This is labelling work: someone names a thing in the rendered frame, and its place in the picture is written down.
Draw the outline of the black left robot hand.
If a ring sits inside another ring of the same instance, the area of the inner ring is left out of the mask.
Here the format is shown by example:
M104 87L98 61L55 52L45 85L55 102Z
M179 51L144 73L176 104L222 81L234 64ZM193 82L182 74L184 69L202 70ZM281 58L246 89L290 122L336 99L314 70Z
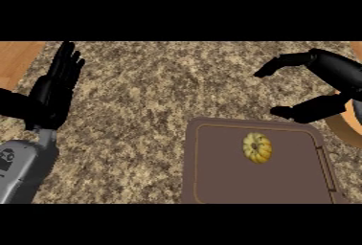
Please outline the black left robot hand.
M66 123L83 65L76 43L66 41L30 94L24 96L0 88L0 115L24 120L27 130L57 130Z

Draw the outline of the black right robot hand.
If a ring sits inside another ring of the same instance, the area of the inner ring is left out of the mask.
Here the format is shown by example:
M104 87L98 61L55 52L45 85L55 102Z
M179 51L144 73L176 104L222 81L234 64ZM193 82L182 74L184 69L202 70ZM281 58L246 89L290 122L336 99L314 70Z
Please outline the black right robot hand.
M298 123L312 123L346 112L351 100L362 102L362 64L323 49L305 53L283 54L256 71L255 76L265 78L286 66L301 66L340 91L333 96L317 98L293 106L275 106L271 114Z

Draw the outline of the tan pot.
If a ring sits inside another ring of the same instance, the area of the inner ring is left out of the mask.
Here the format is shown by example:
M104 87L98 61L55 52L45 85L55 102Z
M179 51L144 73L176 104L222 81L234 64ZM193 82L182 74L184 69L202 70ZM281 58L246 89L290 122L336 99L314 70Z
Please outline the tan pot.
M346 112L326 119L339 138L352 146L362 148L362 124L355 117L354 102L346 103Z

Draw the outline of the yellow squash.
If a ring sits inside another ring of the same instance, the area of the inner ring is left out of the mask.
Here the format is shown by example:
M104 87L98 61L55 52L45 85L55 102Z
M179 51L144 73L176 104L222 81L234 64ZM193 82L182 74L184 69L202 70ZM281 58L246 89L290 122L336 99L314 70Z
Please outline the yellow squash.
M265 134L250 132L244 137L243 146L246 157L256 163L264 164L272 157L272 142Z

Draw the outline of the brown tray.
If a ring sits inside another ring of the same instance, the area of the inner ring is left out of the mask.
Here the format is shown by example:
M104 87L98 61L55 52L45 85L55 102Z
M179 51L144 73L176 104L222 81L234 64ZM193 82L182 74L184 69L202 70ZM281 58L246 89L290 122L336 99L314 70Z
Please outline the brown tray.
M272 141L272 157L246 156L250 132ZM181 200L221 204L345 204L324 139L308 124L196 118L185 131Z

